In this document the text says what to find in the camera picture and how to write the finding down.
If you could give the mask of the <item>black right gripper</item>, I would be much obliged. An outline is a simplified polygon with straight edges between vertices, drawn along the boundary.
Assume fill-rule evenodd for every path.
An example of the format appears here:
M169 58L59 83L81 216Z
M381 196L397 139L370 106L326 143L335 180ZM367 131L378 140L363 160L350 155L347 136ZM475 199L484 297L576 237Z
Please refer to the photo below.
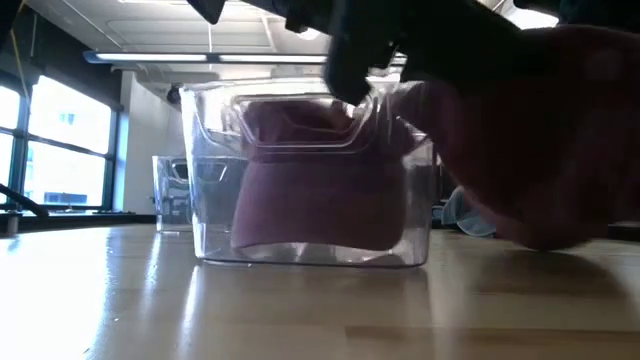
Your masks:
M370 92L372 68L395 53L407 72L449 81L498 72L524 48L515 25L477 0L249 0L331 37L323 79L337 99L358 105Z

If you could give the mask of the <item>maroon baseball cap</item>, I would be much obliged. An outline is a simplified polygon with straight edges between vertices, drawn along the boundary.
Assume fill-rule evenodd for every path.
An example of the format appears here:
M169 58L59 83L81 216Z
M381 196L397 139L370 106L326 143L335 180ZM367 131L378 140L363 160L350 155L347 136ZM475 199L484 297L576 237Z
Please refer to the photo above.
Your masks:
M384 109L350 116L339 102L253 102L242 114L244 172L235 248L310 243L384 251L401 239L411 130Z
M524 30L503 79L409 82L393 115L425 132L498 233L571 248L640 222L640 34L586 25Z

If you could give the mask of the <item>clear plastic bin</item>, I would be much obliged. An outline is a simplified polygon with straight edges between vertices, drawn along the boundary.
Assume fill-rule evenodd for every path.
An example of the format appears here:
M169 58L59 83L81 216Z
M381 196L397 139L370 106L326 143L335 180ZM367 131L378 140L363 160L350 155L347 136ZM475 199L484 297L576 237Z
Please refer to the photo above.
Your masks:
M191 232L192 211L185 158L153 156L156 230Z
M423 132L391 112L388 94L392 87L390 81L376 81L358 105L334 98L317 78L237 80L186 87L182 116L197 257L215 263L328 267L402 268L425 263L432 222L434 151ZM416 146L402 159L407 214L402 237L393 248L371 251L310 243L232 246L235 209L248 166L243 141L251 135L242 114L253 102L293 100L324 106L339 102L350 116L367 117L384 109L411 130Z

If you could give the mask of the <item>ceiling light strip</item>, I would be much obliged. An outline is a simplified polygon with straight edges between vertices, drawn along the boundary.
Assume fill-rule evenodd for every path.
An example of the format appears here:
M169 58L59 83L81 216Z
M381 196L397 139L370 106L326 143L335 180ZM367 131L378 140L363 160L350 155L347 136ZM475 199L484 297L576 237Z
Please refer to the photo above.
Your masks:
M265 63L265 64L316 64L323 63L326 57L323 55L280 55L280 54L221 54L221 62L234 63Z
M206 54L181 53L105 53L87 51L84 58L90 63L149 62L149 63L206 63Z

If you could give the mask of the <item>light blue fabric object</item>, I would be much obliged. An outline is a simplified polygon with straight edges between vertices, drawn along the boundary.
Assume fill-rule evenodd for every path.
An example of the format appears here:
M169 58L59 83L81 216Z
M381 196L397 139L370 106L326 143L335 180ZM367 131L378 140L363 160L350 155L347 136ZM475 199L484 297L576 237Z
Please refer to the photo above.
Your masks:
M487 222L465 196L464 188L456 187L441 212L441 223L455 225L461 232L473 237L493 237L496 227Z

